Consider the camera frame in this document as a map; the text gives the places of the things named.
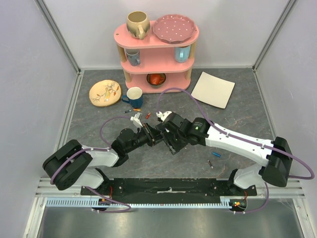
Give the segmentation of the black remote control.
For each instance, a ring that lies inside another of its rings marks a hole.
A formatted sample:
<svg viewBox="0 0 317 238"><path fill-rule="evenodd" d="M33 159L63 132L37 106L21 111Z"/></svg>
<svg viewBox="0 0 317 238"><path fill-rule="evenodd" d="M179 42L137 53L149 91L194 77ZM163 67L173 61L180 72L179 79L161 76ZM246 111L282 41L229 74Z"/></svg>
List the black remote control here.
<svg viewBox="0 0 317 238"><path fill-rule="evenodd" d="M158 125L156 125L155 128L157 130L156 140L163 139L163 137L168 134L168 131L162 125L162 123L159 123Z"/></svg>

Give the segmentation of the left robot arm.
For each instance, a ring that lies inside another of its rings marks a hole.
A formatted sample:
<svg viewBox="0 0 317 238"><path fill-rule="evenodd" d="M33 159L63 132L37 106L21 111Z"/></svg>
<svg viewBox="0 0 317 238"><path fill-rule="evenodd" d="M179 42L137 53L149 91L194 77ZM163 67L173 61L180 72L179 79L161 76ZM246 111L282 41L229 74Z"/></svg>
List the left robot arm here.
<svg viewBox="0 0 317 238"><path fill-rule="evenodd" d="M72 139L44 161L43 169L58 190L66 190L73 185L89 185L96 194L103 195L107 193L109 184L100 171L102 166L119 167L128 160L131 151L146 144L152 147L162 140L161 131L148 123L144 123L137 132L123 129L110 149L84 146Z"/></svg>

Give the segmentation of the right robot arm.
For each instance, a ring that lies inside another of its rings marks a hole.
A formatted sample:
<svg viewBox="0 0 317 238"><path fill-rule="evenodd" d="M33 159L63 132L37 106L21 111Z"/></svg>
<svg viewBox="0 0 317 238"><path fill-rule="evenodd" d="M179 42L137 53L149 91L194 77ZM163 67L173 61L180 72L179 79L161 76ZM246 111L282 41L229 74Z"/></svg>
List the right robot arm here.
<svg viewBox="0 0 317 238"><path fill-rule="evenodd" d="M254 165L233 170L227 182L228 192L240 194L244 189L265 181L277 187L285 187L292 164L291 151L284 138L274 141L259 139L228 130L204 118L193 122L166 111L157 113L162 123L162 135L172 154L190 145L202 145L224 149L254 161Z"/></svg>

